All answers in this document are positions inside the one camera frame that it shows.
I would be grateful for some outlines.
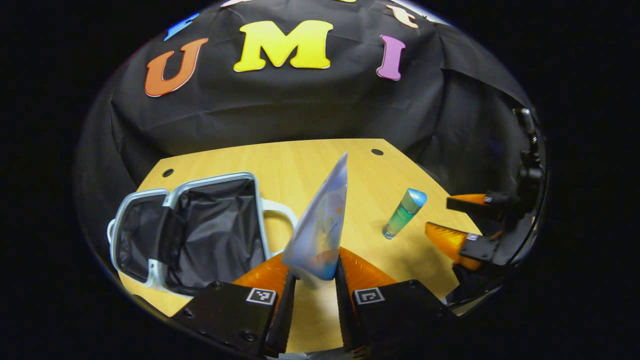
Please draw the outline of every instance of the table surface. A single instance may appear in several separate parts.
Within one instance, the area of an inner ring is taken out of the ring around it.
[[[372,149],[383,152],[376,155]],[[427,221],[479,233],[469,217],[446,209],[447,192],[411,159],[382,139],[331,139],[262,143],[197,152],[163,159],[149,172],[138,191],[172,191],[186,181],[230,172],[253,173],[263,198],[289,206],[300,218],[344,152],[348,190],[340,245],[368,260],[396,281],[418,279],[438,298],[457,285],[451,260],[424,234]],[[173,173],[163,177],[168,169]],[[407,188],[427,194],[414,219],[392,240],[382,228]],[[293,232],[281,217],[265,217],[271,251],[284,249]],[[189,300],[147,288],[120,273],[122,284],[172,316]],[[311,352],[342,347],[335,283],[310,290],[296,285],[287,352]]]

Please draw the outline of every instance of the plastic bag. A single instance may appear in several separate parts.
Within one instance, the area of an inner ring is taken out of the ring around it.
[[[345,152],[305,210],[282,253],[303,283],[320,287],[335,275],[347,199]]]

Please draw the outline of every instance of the foam letter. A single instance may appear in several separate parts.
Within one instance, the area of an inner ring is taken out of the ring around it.
[[[306,20],[298,24],[288,35],[284,35],[273,21],[258,21],[244,25],[240,31],[246,33],[240,61],[234,65],[238,72],[260,70],[266,61],[260,58],[264,49],[271,63],[281,67],[295,48],[296,56],[291,66],[308,69],[327,69],[331,62],[324,49],[326,34],[333,25],[325,21]]]
[[[197,18],[198,15],[200,15],[200,13],[195,13],[192,16],[189,16],[187,19],[184,19],[179,23],[177,23],[176,25],[173,25],[172,27],[170,27],[169,30],[166,32],[166,38],[164,38],[163,41],[167,41],[170,37],[177,34],[180,30],[191,25],[191,23],[193,22],[193,19]]]
[[[407,25],[410,28],[414,28],[414,29],[418,28],[417,24],[414,24],[411,22],[411,20],[409,20],[410,18],[415,19],[415,16],[406,12],[405,9],[399,8],[397,6],[392,6],[392,5],[387,5],[387,8],[390,8],[391,10],[394,11],[394,16],[399,22],[402,22],[404,25]]]
[[[229,0],[226,3],[220,5],[221,8],[226,8],[227,6],[235,5],[237,3],[246,3],[251,0]]]
[[[385,42],[385,54],[382,58],[382,66],[376,70],[379,77],[391,80],[400,80],[400,53],[405,48],[404,42],[386,35],[380,35]]]
[[[176,91],[180,86],[186,84],[196,69],[196,61],[198,60],[200,47],[207,41],[209,41],[208,38],[201,38],[186,44],[180,49],[184,53],[184,55],[182,55],[180,71],[169,80],[164,79],[164,67],[166,66],[167,59],[173,55],[173,51],[164,53],[151,60],[147,65],[149,70],[147,71],[147,80],[145,80],[145,92],[147,95],[159,97]]]

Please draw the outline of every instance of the orange letter u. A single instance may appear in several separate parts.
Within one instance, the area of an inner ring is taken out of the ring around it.
[[[147,65],[149,70],[147,71],[147,80],[145,81],[145,92],[147,95],[159,97],[176,91],[182,85],[186,84],[196,68],[200,47],[207,41],[209,41],[208,38],[201,38],[186,44],[180,49],[184,53],[184,55],[182,55],[180,71],[169,80],[164,79],[164,67],[166,66],[166,61],[173,55],[173,51],[164,53],[151,60]]]

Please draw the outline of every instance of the letter m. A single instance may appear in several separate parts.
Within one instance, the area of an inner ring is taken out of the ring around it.
[[[326,34],[333,25],[325,21],[306,20],[298,24],[288,35],[284,35],[273,21],[258,21],[244,25],[240,31],[246,33],[240,61],[234,65],[238,72],[260,70],[266,61],[260,58],[260,49],[276,67],[281,67],[295,48],[296,56],[291,66],[309,69],[326,69],[331,65],[324,54]]]

